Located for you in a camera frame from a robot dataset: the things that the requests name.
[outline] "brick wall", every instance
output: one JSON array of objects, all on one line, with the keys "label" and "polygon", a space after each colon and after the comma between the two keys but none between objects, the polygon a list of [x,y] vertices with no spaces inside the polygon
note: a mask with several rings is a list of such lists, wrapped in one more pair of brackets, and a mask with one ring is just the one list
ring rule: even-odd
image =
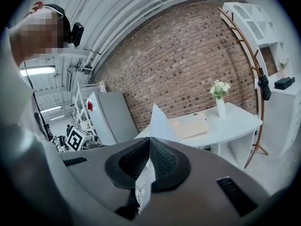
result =
[{"label": "brick wall", "polygon": [[224,2],[191,0],[152,17],[128,35],[97,71],[108,91],[122,91],[142,131],[156,103],[168,118],[215,106],[214,80],[232,84],[224,97],[256,114],[257,102],[247,57],[220,18]]},{"label": "brick wall", "polygon": [[268,75],[271,76],[277,73],[276,64],[272,55],[272,52],[269,47],[261,48],[260,52],[262,54],[264,63],[267,67]]}]

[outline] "white vase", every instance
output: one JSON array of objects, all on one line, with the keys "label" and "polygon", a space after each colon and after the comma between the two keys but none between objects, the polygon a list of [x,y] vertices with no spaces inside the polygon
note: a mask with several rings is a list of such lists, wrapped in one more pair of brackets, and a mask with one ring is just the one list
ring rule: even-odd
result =
[{"label": "white vase", "polygon": [[224,118],[226,116],[226,107],[223,97],[220,99],[216,98],[216,107],[219,117]]},{"label": "white vase", "polygon": [[282,78],[287,78],[288,77],[287,76],[287,69],[286,68],[282,69],[281,73],[282,73]]}]

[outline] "refrigerator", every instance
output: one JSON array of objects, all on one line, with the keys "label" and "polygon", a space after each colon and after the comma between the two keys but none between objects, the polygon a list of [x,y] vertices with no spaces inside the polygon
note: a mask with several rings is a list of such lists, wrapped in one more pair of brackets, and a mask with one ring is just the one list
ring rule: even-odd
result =
[{"label": "refrigerator", "polygon": [[134,139],[138,131],[121,92],[93,92],[88,100],[91,122],[101,144],[114,145]]}]

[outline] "fluorescent light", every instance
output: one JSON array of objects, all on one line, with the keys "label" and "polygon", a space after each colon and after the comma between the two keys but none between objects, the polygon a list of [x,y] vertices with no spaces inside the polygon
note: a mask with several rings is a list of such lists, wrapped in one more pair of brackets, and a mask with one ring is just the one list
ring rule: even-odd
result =
[{"label": "fluorescent light", "polygon": [[57,106],[57,107],[53,107],[53,108],[50,108],[50,109],[46,109],[44,111],[41,111],[41,113],[44,113],[44,112],[47,112],[47,111],[52,111],[52,110],[56,110],[56,109],[61,109],[62,107],[61,106]]},{"label": "fluorescent light", "polygon": [[58,119],[58,118],[62,118],[62,117],[64,117],[64,115],[61,115],[61,116],[58,116],[58,117],[52,118],[52,119],[50,119],[50,120],[51,120],[51,121],[53,121],[53,120],[56,120],[56,119]]},{"label": "fluorescent light", "polygon": [[[44,73],[55,73],[55,66],[38,66],[29,67],[26,69],[28,75],[44,74]],[[22,76],[27,76],[25,69],[20,70]]]}]

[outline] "white curved ceiling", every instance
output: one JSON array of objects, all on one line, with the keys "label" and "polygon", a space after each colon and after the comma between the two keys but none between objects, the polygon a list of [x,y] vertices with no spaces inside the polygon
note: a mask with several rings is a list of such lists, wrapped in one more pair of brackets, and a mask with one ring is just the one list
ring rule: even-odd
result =
[{"label": "white curved ceiling", "polygon": [[[12,26],[21,20],[36,1],[38,0],[24,0],[12,17],[9,25]],[[27,63],[28,67],[50,63],[56,65],[58,73],[61,74],[58,79],[54,79],[53,75],[32,76],[34,88],[40,92],[38,100],[41,110],[60,104],[67,105],[60,111],[45,115],[46,121],[48,121],[55,116],[69,115],[71,112],[68,104],[71,103],[72,95],[76,92],[77,87],[74,86],[71,92],[55,93],[54,90],[56,87],[64,90],[66,87],[66,71],[68,69],[73,68],[73,70],[78,71],[77,77],[80,83],[87,82],[87,74],[79,72],[81,67],[93,65],[93,68],[97,69],[117,44],[139,24],[167,7],[186,0],[41,1],[44,4],[55,3],[63,7],[72,26],[75,22],[80,22],[85,28],[78,48],[73,48],[70,45],[70,49],[62,51],[59,58],[53,54],[44,56],[44,58],[40,58],[35,62],[30,61]]]}]

